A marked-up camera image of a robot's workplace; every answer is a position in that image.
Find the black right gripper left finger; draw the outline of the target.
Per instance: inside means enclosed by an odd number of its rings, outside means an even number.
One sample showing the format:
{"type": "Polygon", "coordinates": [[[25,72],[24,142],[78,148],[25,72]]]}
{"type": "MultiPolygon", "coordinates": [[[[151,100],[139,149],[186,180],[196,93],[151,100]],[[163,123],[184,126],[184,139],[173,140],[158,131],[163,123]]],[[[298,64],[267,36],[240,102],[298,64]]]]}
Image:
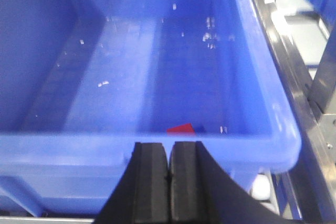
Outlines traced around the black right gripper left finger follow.
{"type": "Polygon", "coordinates": [[[94,223],[168,223],[168,190],[163,145],[136,142],[123,176],[94,223]]]}

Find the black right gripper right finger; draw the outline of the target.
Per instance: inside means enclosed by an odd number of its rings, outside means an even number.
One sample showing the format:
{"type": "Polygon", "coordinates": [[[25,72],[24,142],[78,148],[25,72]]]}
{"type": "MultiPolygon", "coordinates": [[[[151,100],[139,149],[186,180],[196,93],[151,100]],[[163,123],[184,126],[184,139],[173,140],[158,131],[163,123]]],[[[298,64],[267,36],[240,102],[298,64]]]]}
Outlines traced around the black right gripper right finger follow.
{"type": "Polygon", "coordinates": [[[249,196],[202,142],[175,142],[170,174],[172,223],[297,223],[249,196]]]}

